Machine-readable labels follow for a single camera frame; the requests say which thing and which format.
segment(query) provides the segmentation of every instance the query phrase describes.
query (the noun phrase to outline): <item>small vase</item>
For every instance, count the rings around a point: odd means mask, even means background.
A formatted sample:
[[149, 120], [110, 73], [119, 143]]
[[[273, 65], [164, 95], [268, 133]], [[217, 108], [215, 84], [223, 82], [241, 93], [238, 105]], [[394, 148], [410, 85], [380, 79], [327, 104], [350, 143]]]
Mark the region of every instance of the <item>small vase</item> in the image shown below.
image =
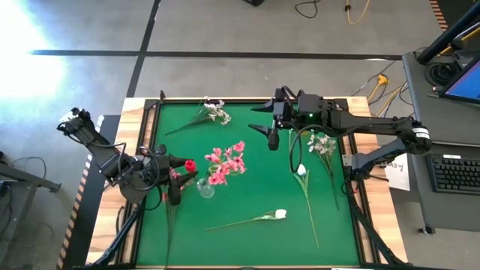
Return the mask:
[[200, 196], [204, 198], [212, 198], [213, 195], [215, 194], [215, 187], [209, 183], [209, 178], [201, 178], [197, 183], [196, 183], [196, 189], [198, 192], [200, 192]]

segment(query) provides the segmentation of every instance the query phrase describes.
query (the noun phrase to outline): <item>concrete floor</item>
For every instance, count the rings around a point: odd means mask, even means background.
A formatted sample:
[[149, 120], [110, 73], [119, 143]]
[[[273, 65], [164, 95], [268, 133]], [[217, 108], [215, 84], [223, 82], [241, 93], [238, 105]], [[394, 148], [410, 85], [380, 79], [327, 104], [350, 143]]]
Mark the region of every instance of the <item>concrete floor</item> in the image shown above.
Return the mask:
[[[358, 25], [348, 25], [342, 1], [323, 0], [315, 19], [299, 16], [301, 1], [265, 0], [253, 8], [240, 0], [163, 0], [149, 50], [281, 53], [401, 54], [427, 46], [441, 33], [428, 0], [373, 1]], [[100, 115], [119, 114], [135, 57], [33, 56], [26, 50], [139, 50], [153, 0], [2, 1], [0, 32], [0, 149], [10, 161], [27, 155], [46, 160], [46, 177], [62, 192], [39, 190], [8, 267], [53, 269], [87, 151], [55, 130], [71, 107]], [[357, 17], [363, 1], [352, 3]], [[305, 7], [305, 12], [312, 11]], [[237, 58], [146, 58], [136, 97], [268, 96], [288, 85], [319, 95], [348, 96], [388, 61]], [[391, 85], [405, 81], [400, 62], [385, 72]], [[374, 87], [368, 85], [361, 95]], [[375, 113], [381, 103], [372, 106]], [[413, 109], [399, 100], [390, 116]], [[381, 143], [389, 138], [379, 138]], [[34, 161], [23, 164], [41, 173]], [[395, 208], [409, 261], [420, 266], [476, 269], [480, 234], [439, 230], [420, 236], [419, 204], [394, 192]], [[42, 223], [52, 226], [55, 235]]]

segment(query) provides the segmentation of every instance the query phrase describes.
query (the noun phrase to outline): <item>red rose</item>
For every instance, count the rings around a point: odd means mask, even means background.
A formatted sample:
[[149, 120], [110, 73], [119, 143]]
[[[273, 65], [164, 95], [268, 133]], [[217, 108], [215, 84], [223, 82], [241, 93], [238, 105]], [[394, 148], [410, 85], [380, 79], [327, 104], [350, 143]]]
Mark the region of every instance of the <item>red rose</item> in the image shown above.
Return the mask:
[[195, 164], [195, 161], [193, 160], [187, 160], [185, 162], [185, 169], [187, 169], [187, 172], [193, 173], [197, 170], [197, 165]]

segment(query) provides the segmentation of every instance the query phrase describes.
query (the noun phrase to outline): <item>green tabletop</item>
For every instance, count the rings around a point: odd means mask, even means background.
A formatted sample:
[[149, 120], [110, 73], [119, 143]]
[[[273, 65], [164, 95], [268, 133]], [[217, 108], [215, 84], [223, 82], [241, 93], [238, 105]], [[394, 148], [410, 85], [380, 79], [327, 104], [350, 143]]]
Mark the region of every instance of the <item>green tabletop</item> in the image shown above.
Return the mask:
[[[344, 180], [341, 158], [334, 154], [335, 206], [326, 169], [317, 155], [309, 153], [302, 135], [303, 164], [310, 170], [309, 196], [319, 239], [315, 243], [305, 196], [289, 169], [288, 131], [280, 132], [280, 147], [270, 151], [266, 138], [248, 124], [270, 125], [272, 114], [250, 111], [255, 104], [226, 104], [232, 116], [225, 126], [209, 122], [165, 136], [187, 123], [197, 104], [166, 104], [161, 107], [155, 143], [166, 144], [169, 153], [193, 158], [203, 176], [209, 162], [204, 156], [214, 147], [225, 149], [245, 142], [243, 175], [227, 177], [228, 185], [216, 185], [210, 199], [202, 198], [193, 184], [183, 190], [175, 210], [169, 266], [357, 266], [359, 258], [347, 198], [341, 193]], [[156, 190], [147, 207], [158, 201]], [[255, 218], [275, 209], [286, 209], [277, 221], [245, 223], [206, 231], [236, 221]], [[146, 211], [139, 241], [138, 266], [164, 266], [167, 257], [165, 204]]]

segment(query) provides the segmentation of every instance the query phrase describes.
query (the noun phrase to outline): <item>black keyboard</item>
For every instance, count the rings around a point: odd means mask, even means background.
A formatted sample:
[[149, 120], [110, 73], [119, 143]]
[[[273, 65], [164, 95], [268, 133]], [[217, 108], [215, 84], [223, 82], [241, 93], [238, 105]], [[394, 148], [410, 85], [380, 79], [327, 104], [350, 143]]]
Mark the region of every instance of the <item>black keyboard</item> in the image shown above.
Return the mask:
[[433, 191], [480, 195], [480, 160], [454, 155], [427, 155]]

